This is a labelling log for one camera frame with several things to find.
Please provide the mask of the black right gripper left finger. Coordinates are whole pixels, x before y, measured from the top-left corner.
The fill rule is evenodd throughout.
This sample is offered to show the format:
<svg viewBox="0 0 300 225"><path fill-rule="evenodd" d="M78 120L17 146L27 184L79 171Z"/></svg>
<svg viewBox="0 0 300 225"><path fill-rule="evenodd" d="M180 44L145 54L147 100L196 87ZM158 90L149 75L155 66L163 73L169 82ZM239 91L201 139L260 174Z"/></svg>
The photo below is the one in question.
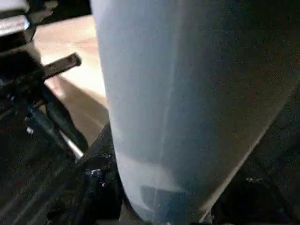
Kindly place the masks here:
<svg viewBox="0 0 300 225"><path fill-rule="evenodd" d="M48 225L102 225L120 218L124 191L110 123L78 160L47 213Z"/></svg>

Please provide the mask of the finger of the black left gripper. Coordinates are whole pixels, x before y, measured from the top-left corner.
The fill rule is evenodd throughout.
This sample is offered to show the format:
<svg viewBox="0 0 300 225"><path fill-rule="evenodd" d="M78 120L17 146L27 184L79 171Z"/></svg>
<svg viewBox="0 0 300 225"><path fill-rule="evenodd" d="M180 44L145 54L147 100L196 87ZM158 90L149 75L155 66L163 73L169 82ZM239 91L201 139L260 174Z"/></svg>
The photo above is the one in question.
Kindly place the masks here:
<svg viewBox="0 0 300 225"><path fill-rule="evenodd" d="M84 153L88 149L85 136L75 126L67 108L56 98L45 98L43 128L65 153Z"/></svg>

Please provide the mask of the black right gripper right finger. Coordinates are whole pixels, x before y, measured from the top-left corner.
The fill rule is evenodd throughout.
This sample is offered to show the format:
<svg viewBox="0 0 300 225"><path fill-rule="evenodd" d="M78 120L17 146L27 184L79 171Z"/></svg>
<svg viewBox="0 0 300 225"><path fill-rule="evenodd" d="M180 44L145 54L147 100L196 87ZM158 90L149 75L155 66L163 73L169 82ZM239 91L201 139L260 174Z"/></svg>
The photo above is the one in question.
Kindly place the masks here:
<svg viewBox="0 0 300 225"><path fill-rule="evenodd" d="M300 217L255 157L249 157L211 209L214 225L298 225Z"/></svg>

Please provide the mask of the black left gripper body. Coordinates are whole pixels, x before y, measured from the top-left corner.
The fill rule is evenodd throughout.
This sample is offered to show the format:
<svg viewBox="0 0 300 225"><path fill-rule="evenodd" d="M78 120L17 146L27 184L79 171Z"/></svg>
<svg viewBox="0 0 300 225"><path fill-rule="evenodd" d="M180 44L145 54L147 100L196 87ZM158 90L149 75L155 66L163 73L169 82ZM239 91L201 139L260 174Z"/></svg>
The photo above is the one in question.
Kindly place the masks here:
<svg viewBox="0 0 300 225"><path fill-rule="evenodd" d="M81 65L77 53L43 64L34 45L36 29L0 37L0 111L45 104L45 81Z"/></svg>

